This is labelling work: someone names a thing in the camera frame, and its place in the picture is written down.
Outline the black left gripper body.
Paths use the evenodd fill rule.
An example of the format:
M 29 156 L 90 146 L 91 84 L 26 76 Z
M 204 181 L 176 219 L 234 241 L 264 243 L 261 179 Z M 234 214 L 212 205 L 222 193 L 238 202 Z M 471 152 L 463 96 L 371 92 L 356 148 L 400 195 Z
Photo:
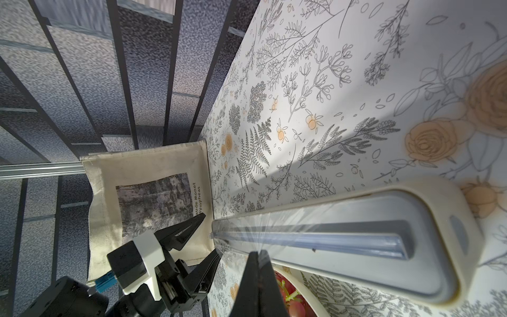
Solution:
M 165 260 L 155 268 L 157 285 L 162 302 L 170 314 L 190 311 L 202 301 L 192 300 L 186 290 L 184 278 L 193 270 L 183 260 L 174 260 L 170 253 L 163 250 Z

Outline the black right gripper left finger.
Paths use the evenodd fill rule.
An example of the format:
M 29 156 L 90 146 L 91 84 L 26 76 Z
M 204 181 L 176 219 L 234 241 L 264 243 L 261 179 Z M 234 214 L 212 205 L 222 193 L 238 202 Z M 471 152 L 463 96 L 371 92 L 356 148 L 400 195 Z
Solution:
M 251 252 L 242 276 L 230 317 L 255 317 L 260 313 L 259 253 Z

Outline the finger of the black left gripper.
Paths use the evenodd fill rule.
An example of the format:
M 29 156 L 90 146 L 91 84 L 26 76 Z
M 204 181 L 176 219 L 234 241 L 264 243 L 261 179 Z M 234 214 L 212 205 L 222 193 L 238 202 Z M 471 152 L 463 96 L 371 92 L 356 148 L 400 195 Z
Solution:
M 158 230 L 154 235 L 168 252 L 173 249 L 181 251 L 204 220 L 205 214 L 201 213 L 176 225 Z
M 192 300 L 202 301 L 207 297 L 220 262 L 220 255 L 214 249 L 185 278 L 186 290 Z

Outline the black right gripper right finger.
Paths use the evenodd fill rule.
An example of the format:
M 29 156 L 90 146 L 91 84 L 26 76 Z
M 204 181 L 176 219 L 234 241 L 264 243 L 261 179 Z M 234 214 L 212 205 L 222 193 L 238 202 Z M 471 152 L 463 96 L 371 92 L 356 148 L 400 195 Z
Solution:
M 289 316 L 285 302 L 279 291 L 271 259 L 266 250 L 258 256 L 259 261 L 259 316 L 283 317 Z

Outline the patterned plate with rim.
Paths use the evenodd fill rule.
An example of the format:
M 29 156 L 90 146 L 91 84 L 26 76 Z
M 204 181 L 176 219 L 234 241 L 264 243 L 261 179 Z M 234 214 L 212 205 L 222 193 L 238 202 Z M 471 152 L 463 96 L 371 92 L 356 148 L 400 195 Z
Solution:
M 303 284 L 303 282 L 299 281 L 296 277 L 291 274 L 289 268 L 280 265 L 274 265 L 273 269 L 275 272 L 279 272 L 283 276 L 285 276 L 300 292 L 301 295 L 308 301 L 310 307 L 314 310 L 317 316 L 330 317 L 330 314 L 323 307 L 323 305 L 318 301 L 318 299 L 314 296 L 314 294 L 310 291 L 309 288 Z

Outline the cream plastic wrap dispenser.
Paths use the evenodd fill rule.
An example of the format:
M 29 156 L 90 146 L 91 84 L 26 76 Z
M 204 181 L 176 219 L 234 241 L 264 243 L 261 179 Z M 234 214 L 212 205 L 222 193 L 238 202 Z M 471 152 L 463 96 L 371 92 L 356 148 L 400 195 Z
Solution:
M 214 220 L 217 248 L 451 309 L 485 245 L 462 191 L 427 176 Z

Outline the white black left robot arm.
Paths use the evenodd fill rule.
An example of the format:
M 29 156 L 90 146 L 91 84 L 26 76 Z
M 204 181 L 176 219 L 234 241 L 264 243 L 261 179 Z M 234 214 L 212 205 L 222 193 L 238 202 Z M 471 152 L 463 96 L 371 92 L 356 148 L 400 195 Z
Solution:
M 65 276 L 46 288 L 23 316 L 161 316 L 203 302 L 220 256 L 213 250 L 194 268 L 175 260 L 204 222 L 199 214 L 156 232 L 144 232 L 107 256 L 111 270 L 88 287 Z

